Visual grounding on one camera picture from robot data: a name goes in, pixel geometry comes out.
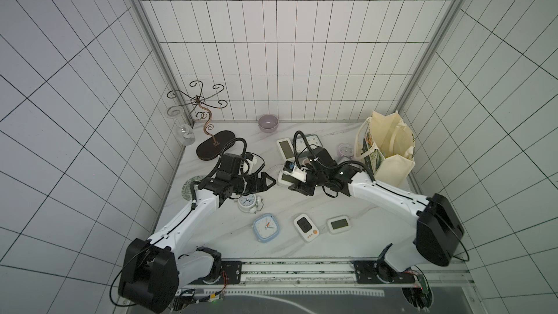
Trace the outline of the white twin-bell alarm clock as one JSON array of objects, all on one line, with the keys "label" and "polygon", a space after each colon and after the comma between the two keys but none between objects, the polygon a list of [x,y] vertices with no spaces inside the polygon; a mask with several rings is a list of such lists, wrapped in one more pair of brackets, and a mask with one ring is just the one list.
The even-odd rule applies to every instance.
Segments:
[{"label": "white twin-bell alarm clock", "polygon": [[237,200],[238,209],[247,214],[256,214],[263,209],[263,200],[261,197],[250,194],[248,196],[241,196]]}]

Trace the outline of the small white digital clock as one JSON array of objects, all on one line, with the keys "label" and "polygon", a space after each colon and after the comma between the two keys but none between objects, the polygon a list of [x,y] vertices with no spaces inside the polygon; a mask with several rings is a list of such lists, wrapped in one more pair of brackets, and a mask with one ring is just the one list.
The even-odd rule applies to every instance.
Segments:
[{"label": "small white digital clock", "polygon": [[284,171],[280,171],[279,174],[278,174],[277,182],[281,185],[290,187],[290,186],[298,183],[299,180],[295,179],[294,177],[290,176],[289,174],[286,174]]}]

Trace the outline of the white orange digital timer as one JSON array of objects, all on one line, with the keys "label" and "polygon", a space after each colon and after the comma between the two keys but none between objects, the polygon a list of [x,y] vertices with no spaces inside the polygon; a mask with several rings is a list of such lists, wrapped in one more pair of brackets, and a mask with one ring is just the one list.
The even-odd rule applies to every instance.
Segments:
[{"label": "white orange digital timer", "polygon": [[320,235],[319,228],[305,213],[294,218],[294,226],[306,243],[314,241]]}]

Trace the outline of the cream canvas floral tote bag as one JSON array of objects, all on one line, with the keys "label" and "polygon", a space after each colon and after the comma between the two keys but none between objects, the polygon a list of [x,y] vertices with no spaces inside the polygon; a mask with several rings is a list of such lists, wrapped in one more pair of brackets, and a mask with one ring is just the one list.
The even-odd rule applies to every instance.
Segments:
[{"label": "cream canvas floral tote bag", "polygon": [[415,137],[399,113],[372,112],[355,138],[354,159],[373,172],[375,180],[401,186],[415,167]]}]

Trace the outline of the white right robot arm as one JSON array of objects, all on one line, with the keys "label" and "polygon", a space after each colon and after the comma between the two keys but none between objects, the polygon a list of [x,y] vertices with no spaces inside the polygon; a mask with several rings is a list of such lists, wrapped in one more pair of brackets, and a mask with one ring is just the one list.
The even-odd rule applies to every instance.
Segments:
[{"label": "white right robot arm", "polygon": [[312,196],[321,187],[327,196],[339,194],[368,201],[399,217],[414,229],[414,235],[396,244],[388,244],[377,258],[374,269],[387,283],[397,273],[430,263],[449,266],[460,246],[464,230],[449,200],[406,192],[374,178],[359,161],[338,164],[325,148],[310,153],[308,162],[286,161],[283,172],[294,178],[290,190]]}]

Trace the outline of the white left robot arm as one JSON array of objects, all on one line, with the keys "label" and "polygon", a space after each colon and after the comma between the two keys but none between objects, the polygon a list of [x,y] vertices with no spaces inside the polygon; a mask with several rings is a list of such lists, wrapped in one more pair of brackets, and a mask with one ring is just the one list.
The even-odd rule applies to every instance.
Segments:
[{"label": "white left robot arm", "polygon": [[121,298],[162,313],[181,286],[204,278],[219,278],[219,252],[199,247],[185,254],[183,249],[200,223],[226,200],[266,192],[276,185],[276,179],[262,168],[246,172],[246,163],[240,155],[221,155],[207,176],[190,184],[192,199],[187,206],[149,238],[136,238],[129,244],[116,278]]}]

